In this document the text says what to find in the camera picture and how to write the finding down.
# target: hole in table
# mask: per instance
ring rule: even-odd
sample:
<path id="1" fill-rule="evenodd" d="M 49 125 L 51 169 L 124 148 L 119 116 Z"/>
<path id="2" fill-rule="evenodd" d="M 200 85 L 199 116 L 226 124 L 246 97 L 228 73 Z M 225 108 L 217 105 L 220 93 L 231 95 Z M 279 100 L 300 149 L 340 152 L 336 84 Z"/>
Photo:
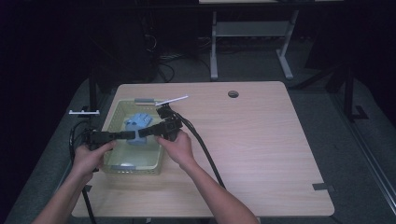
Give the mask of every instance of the hole in table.
<path id="1" fill-rule="evenodd" d="M 229 91 L 228 92 L 228 96 L 230 96 L 231 98 L 236 98 L 239 96 L 239 92 L 237 91 Z"/>

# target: electrical cable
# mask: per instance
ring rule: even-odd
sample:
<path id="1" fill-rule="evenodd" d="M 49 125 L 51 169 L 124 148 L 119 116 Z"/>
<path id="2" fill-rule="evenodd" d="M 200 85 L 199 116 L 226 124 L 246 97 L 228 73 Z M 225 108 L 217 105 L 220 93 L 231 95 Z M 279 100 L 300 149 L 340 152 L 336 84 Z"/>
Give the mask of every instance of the electrical cable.
<path id="1" fill-rule="evenodd" d="M 184 54 L 172 54 L 172 55 L 163 55 L 160 56 L 161 60 L 174 60 L 183 57 Z"/>
<path id="2" fill-rule="evenodd" d="M 150 38 L 152 38 L 154 40 L 153 47 L 151 47 L 150 49 L 146 49 L 149 52 L 153 52 L 155 50 L 155 48 L 157 47 L 157 38 L 155 38 L 154 35 L 145 35 L 145 37 L 150 37 Z"/>
<path id="3" fill-rule="evenodd" d="M 340 220 L 338 220 L 335 216 L 330 216 L 330 218 L 336 222 L 337 224 L 343 224 Z"/>
<path id="4" fill-rule="evenodd" d="M 171 82 L 175 77 L 175 69 L 172 66 L 164 63 L 159 63 L 158 65 L 168 67 L 172 71 L 172 76 L 169 79 L 167 79 L 163 70 L 161 70 L 160 67 L 158 68 L 158 74 L 163 78 L 163 82 L 165 83 Z"/>
<path id="5" fill-rule="evenodd" d="M 90 123 L 89 120 L 82 120 L 79 123 L 77 123 L 71 130 L 70 130 L 70 134 L 69 134 L 69 153 L 70 153 L 70 160 L 71 163 L 73 165 L 74 163 L 74 158 L 76 157 L 76 151 L 75 151 L 75 142 L 78 138 L 80 138 L 86 131 L 84 131 L 83 133 L 79 134 L 76 138 L 75 138 L 75 132 L 76 132 L 76 128 L 83 124 L 83 123 Z M 96 224 L 96 220 L 95 220 L 95 216 L 93 215 L 93 211 L 92 211 L 92 207 L 91 207 L 91 202 L 90 199 L 88 197 L 88 192 L 87 190 L 84 188 L 82 189 L 82 196 L 84 197 L 84 201 L 85 204 L 87 206 L 87 210 L 88 210 L 88 215 L 90 216 L 90 220 L 92 224 Z"/>
<path id="6" fill-rule="evenodd" d="M 210 43 L 212 43 L 212 39 L 210 37 L 205 37 L 204 39 L 206 39 L 206 42 L 202 45 L 199 45 L 198 46 L 199 49 L 204 49 L 204 48 L 208 47 L 210 45 Z"/>
<path id="7" fill-rule="evenodd" d="M 207 68 L 207 70 L 210 72 L 210 67 L 209 67 L 209 65 L 207 65 L 207 63 L 206 63 L 204 60 L 198 59 L 198 61 L 200 61 L 201 63 L 203 63 L 204 66 Z"/>
<path id="8" fill-rule="evenodd" d="M 191 123 L 189 120 L 183 118 L 180 114 L 178 114 L 176 111 L 172 110 L 171 108 L 167 108 L 167 110 L 168 110 L 169 112 L 173 113 L 173 114 L 174 114 L 175 116 L 177 116 L 179 119 L 181 119 L 181 121 L 186 125 L 186 127 L 190 130 L 190 132 L 191 132 L 191 133 L 195 136 L 195 138 L 198 140 L 199 144 L 200 144 L 201 147 L 202 147 L 202 150 L 204 151 L 204 153 L 205 153 L 205 155 L 206 155 L 206 157 L 207 157 L 207 160 L 208 160 L 209 163 L 210 163 L 210 166 L 212 167 L 213 173 L 215 173 L 215 176 L 216 176 L 216 179 L 217 179 L 218 182 L 219 182 L 219 185 L 222 186 L 223 188 L 225 188 L 224 183 L 223 183 L 223 181 L 222 181 L 222 179 L 221 179 L 221 176 L 220 176 L 220 174 L 219 174 L 218 168 L 216 167 L 216 164 L 213 162 L 213 159 L 212 159 L 212 157 L 210 156 L 209 151 L 207 150 L 207 147 L 206 147 L 206 145 L 205 145 L 205 143 L 204 143 L 204 140 L 201 138 L 201 136 L 198 134 L 198 132 L 196 132 L 196 130 L 195 130 L 194 126 L 192 125 L 192 123 Z"/>
<path id="9" fill-rule="evenodd" d="M 92 131 L 92 129 L 86 129 L 84 132 L 82 132 L 82 133 L 80 133 L 79 135 L 77 135 L 77 136 L 75 137 L 75 142 L 76 142 L 80 137 L 82 137 L 84 134 L 89 133 L 89 132 L 91 132 L 91 131 Z"/>

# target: white straw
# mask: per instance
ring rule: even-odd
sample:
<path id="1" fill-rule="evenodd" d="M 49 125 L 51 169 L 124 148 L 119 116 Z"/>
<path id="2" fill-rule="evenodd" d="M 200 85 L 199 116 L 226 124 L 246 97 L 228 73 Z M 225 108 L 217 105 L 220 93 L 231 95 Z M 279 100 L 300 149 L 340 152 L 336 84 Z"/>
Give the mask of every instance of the white straw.
<path id="1" fill-rule="evenodd" d="M 157 104 L 155 104 L 155 105 L 164 105 L 164 104 L 169 104 L 169 103 L 172 103 L 172 102 L 174 102 L 174 101 L 179 101 L 179 100 L 186 99 L 187 97 L 189 97 L 189 96 L 188 96 L 188 95 L 185 95 L 185 96 L 182 96 L 182 97 L 179 97 L 179 98 L 176 98 L 176 99 L 172 99 L 172 100 L 163 101 L 163 102 L 161 102 L 161 103 L 157 103 Z"/>

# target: wooden table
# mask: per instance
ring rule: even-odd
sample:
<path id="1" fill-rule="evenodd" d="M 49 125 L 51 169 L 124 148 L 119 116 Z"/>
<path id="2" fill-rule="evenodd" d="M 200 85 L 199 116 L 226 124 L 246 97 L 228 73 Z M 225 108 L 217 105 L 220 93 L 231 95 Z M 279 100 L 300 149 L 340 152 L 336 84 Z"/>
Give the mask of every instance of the wooden table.
<path id="1" fill-rule="evenodd" d="M 229 91 L 239 96 L 231 98 Z M 171 107 L 195 126 L 227 190 L 257 217 L 330 216 L 334 212 L 328 191 L 313 188 L 323 180 L 281 82 L 121 85 L 104 130 L 118 100 L 172 99 L 185 94 L 190 97 Z M 195 159 L 215 177 L 190 135 Z M 166 153 L 160 175 L 98 172 L 89 185 L 97 217 L 212 217 L 190 178 Z M 87 215 L 80 197 L 73 216 Z"/>

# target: clear plastic container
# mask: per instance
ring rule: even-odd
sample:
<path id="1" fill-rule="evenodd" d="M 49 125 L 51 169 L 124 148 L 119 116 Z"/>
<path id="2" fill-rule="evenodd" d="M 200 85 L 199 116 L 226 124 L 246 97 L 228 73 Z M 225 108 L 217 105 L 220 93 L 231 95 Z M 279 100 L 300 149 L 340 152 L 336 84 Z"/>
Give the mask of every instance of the clear plastic container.
<path id="1" fill-rule="evenodd" d="M 155 103 L 161 100 L 132 99 L 119 101 L 108 125 L 108 132 L 125 131 L 125 121 L 136 113 L 147 113 L 154 125 L 162 120 L 158 116 Z M 103 171 L 110 174 L 158 175 L 161 171 L 163 149 L 154 136 L 147 137 L 145 145 L 130 145 L 125 139 L 117 140 L 117 146 L 105 154 Z"/>

